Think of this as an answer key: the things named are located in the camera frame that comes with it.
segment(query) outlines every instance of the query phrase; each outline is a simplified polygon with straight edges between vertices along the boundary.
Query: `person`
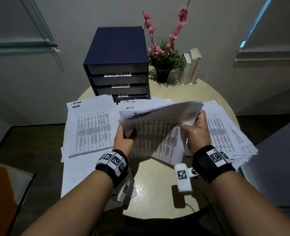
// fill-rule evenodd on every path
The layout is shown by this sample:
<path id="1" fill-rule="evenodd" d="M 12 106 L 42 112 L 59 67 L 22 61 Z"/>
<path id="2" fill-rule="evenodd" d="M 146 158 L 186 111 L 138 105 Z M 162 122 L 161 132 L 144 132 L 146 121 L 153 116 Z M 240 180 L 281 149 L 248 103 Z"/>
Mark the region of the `person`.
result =
<path id="1" fill-rule="evenodd" d="M 203 110 L 194 126 L 181 127 L 188 137 L 188 146 L 192 152 L 198 153 L 203 148 L 214 148 L 211 146 Z M 122 157 L 127 160 L 126 156 L 129 156 L 133 146 L 134 140 L 125 137 L 123 128 L 119 125 L 113 145 L 113 151 L 116 152 L 112 154 L 124 155 Z M 221 166 L 225 167 L 221 170 L 218 170 L 221 167 L 212 169 L 206 156 L 201 154 L 196 158 L 194 154 L 193 167 L 210 183 L 236 235 L 290 235 L 290 218 L 236 173 L 231 164 Z M 91 235 L 114 187 L 119 183 L 119 178 L 116 178 L 110 168 L 105 170 L 107 165 L 99 165 L 99 168 L 96 166 L 97 170 L 33 222 L 22 236 Z"/>

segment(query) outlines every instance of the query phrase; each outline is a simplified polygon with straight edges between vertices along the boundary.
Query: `hand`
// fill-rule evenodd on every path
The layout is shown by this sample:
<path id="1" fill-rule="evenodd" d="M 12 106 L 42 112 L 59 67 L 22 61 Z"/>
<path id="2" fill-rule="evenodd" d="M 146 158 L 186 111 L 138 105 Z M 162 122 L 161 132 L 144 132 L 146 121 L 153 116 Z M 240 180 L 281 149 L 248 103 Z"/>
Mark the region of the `hand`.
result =
<path id="1" fill-rule="evenodd" d="M 201 110 L 198 114 L 194 126 L 183 124 L 181 128 L 188 138 L 187 145 L 193 154 L 202 147 L 211 144 L 204 110 Z"/>
<path id="2" fill-rule="evenodd" d="M 121 124 L 119 124 L 117 134 L 115 136 L 115 142 L 113 143 L 113 150 L 121 150 L 124 155 L 129 158 L 129 155 L 131 154 L 131 151 L 134 147 L 135 137 L 136 131 L 134 130 L 130 137 L 127 138 Z"/>

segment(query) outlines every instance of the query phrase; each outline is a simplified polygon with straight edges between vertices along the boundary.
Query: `potted plant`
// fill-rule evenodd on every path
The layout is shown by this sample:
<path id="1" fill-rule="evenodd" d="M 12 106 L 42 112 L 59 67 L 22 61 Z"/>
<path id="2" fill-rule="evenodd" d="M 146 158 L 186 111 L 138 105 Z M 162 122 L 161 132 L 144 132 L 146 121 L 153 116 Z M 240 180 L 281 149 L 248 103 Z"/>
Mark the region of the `potted plant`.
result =
<path id="1" fill-rule="evenodd" d="M 155 27 L 152 27 L 150 22 L 151 16 L 146 11 L 143 11 L 144 26 L 143 29 L 148 29 L 151 37 L 152 46 L 147 51 L 149 64 L 156 69 L 157 82 L 165 83 L 167 81 L 170 71 L 179 69 L 183 71 L 184 62 L 179 52 L 174 49 L 174 41 L 178 37 L 181 29 L 187 23 L 187 9 L 191 0 L 188 0 L 187 6 L 182 7 L 178 12 L 179 20 L 177 26 L 172 34 L 169 35 L 169 41 L 162 40 L 160 45 L 155 44 L 153 37 Z"/>

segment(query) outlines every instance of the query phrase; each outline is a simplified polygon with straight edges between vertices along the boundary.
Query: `green foliage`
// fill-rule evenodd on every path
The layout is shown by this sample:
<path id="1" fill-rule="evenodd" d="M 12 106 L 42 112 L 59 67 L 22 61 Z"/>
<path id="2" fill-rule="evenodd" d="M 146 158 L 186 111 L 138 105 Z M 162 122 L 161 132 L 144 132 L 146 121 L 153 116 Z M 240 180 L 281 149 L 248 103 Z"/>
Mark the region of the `green foliage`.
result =
<path id="1" fill-rule="evenodd" d="M 160 71 L 171 71 L 173 69 L 183 71 L 184 61 L 179 52 L 174 50 L 172 53 L 168 53 L 167 42 L 164 40 L 161 42 L 160 48 L 164 50 L 164 53 L 159 58 L 155 58 L 156 55 L 148 53 L 149 64 Z"/>

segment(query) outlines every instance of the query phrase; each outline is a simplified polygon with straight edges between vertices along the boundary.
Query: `black flower pot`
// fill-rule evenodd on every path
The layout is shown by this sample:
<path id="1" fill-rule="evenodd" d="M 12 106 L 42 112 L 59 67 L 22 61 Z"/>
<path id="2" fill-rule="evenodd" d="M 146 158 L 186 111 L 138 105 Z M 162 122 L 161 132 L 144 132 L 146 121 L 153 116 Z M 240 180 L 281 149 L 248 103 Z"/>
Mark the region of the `black flower pot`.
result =
<path id="1" fill-rule="evenodd" d="M 170 74 L 171 70 L 158 70 L 156 69 L 157 73 L 157 82 L 158 83 L 166 83 L 168 79 L 168 75 Z"/>

